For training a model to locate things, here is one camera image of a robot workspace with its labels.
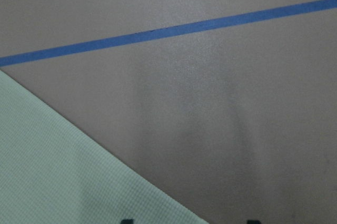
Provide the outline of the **olive green long-sleeve shirt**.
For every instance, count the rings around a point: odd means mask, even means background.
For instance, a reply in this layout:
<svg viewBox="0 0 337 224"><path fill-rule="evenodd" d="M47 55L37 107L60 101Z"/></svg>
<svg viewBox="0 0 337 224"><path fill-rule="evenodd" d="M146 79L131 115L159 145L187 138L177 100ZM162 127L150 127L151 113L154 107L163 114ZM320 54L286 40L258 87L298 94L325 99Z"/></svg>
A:
<svg viewBox="0 0 337 224"><path fill-rule="evenodd" d="M1 223L203 223L1 73Z"/></svg>

